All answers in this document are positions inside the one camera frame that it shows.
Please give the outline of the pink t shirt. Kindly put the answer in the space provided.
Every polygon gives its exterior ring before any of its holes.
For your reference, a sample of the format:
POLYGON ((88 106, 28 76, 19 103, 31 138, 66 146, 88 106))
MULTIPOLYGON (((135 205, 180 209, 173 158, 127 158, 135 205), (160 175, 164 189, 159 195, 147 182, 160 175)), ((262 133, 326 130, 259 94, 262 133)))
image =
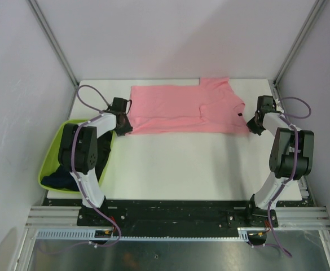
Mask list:
POLYGON ((203 77, 197 85, 132 86, 130 99, 133 134, 249 133, 245 103, 227 77, 203 77))

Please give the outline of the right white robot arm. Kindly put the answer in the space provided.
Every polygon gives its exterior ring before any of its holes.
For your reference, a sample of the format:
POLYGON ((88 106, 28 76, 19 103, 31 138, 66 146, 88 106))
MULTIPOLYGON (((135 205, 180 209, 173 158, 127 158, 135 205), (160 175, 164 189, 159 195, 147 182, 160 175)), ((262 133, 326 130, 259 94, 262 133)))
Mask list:
POLYGON ((315 134, 297 128, 277 109, 272 96, 257 99, 254 117, 247 122, 249 131, 261 135, 265 130, 274 136, 269 157, 270 174, 260 190, 253 194, 254 207, 244 212, 245 222, 258 226, 265 219, 263 210, 276 206, 278 197, 291 181, 310 174, 313 167, 315 134))

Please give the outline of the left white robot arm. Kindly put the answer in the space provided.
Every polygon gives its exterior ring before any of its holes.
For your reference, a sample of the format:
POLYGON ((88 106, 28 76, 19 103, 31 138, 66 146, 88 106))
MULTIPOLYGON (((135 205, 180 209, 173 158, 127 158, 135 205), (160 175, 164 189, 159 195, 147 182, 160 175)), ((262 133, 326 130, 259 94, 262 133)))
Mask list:
POLYGON ((127 114, 132 100, 115 97, 107 110, 90 120, 63 126, 58 161, 74 178, 82 196, 82 204, 92 208, 89 219, 98 226, 109 219, 109 212, 102 208, 105 201, 95 173, 98 162, 98 139, 106 133, 124 136, 132 132, 127 114))

